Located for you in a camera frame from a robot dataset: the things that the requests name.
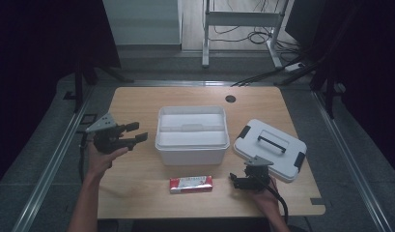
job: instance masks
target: table top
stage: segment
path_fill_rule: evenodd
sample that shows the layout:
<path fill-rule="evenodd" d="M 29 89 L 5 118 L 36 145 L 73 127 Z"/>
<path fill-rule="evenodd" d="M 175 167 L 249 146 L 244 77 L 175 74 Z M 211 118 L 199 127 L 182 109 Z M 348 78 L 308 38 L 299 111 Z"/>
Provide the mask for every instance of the table top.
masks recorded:
<path fill-rule="evenodd" d="M 227 102 L 227 96 L 236 98 Z M 219 165 L 166 166 L 155 147 L 158 111 L 162 106 L 221 105 L 227 117 L 230 147 Z M 234 189 L 230 172 L 244 177 L 244 159 L 234 148 L 241 130 L 258 119 L 294 137 L 296 130 L 283 97 L 276 87 L 122 87 L 118 88 L 109 112 L 121 124 L 139 122 L 149 139 L 117 158 L 106 171 L 99 189 L 99 218 L 244 218 L 261 217 L 247 194 Z M 211 192 L 170 194 L 169 179 L 205 176 L 213 178 Z M 321 195 L 307 159 L 297 179 L 277 181 L 290 216 L 321 215 L 324 205 L 311 199 Z"/>

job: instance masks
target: white wall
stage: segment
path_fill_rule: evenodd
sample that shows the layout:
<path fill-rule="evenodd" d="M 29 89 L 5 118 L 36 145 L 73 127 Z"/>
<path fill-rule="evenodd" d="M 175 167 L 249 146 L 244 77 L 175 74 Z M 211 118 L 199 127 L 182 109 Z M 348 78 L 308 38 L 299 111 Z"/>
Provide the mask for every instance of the white wall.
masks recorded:
<path fill-rule="evenodd" d="M 181 0 L 103 0 L 116 45 L 180 44 Z"/>

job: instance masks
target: human arm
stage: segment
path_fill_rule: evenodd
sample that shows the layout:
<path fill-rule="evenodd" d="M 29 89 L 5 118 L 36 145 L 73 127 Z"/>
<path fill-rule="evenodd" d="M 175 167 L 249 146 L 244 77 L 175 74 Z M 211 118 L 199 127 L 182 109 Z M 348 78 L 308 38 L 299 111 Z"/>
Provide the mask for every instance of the human arm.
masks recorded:
<path fill-rule="evenodd" d="M 111 167 L 112 161 L 127 151 L 128 148 L 121 148 L 105 155 L 96 149 L 93 142 L 88 143 L 89 168 L 77 198 L 68 232 L 98 231 L 100 180 Z"/>
<path fill-rule="evenodd" d="M 277 191 L 275 179 L 271 178 L 269 186 Z M 250 190 L 248 195 L 253 199 L 260 212 L 266 216 L 274 232 L 289 232 L 285 220 L 279 213 L 278 200 L 269 190 Z"/>

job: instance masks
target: red and white package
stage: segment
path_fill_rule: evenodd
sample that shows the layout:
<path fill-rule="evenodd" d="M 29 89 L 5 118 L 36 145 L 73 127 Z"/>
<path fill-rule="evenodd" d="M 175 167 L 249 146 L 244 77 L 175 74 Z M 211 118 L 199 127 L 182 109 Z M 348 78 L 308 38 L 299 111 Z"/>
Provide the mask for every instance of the red and white package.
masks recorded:
<path fill-rule="evenodd" d="M 212 176 L 170 178 L 170 193 L 212 191 Z"/>

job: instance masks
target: black handle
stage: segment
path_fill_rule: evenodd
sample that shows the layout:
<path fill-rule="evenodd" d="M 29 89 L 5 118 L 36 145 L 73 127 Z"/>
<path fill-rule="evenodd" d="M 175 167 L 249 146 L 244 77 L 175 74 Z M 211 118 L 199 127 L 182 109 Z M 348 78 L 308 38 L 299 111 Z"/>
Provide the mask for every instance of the black handle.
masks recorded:
<path fill-rule="evenodd" d="M 278 144 L 272 142 L 271 140 L 262 137 L 261 135 L 258 136 L 258 141 L 260 141 L 260 140 L 264 140 L 264 141 L 266 141 L 267 143 L 269 143 L 269 144 L 271 144 L 271 145 L 273 145 L 273 146 L 275 146 L 275 147 L 281 149 L 282 153 L 285 153 L 285 151 L 287 151 L 287 149 L 284 148 L 283 146 L 280 146 L 280 145 L 278 145 Z"/>

